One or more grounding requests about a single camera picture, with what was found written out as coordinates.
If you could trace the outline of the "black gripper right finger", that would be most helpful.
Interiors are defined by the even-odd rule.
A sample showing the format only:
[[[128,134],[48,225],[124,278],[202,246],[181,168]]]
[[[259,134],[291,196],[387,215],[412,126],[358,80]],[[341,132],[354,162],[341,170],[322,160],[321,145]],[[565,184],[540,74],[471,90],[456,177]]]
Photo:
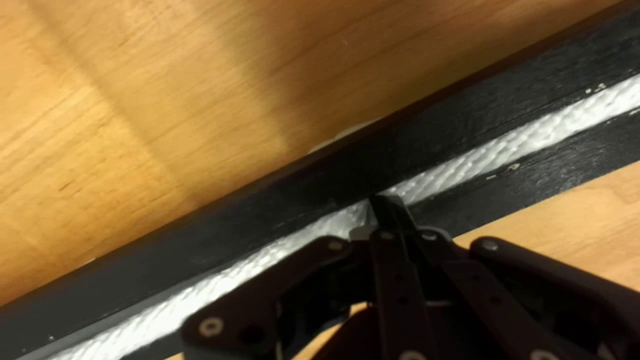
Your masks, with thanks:
[[[640,295],[500,239],[468,251],[420,231],[401,199],[375,196],[375,240],[401,245],[401,260],[443,285],[488,337],[483,353],[508,360],[640,360]]]

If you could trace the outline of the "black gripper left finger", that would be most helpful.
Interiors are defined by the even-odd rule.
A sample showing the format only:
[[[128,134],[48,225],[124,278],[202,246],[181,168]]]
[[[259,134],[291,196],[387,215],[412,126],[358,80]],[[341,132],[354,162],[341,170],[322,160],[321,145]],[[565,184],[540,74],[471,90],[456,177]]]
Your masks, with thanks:
[[[292,360],[330,327],[312,360],[399,360],[394,272],[401,237],[321,237],[190,314],[181,337],[196,360]]]

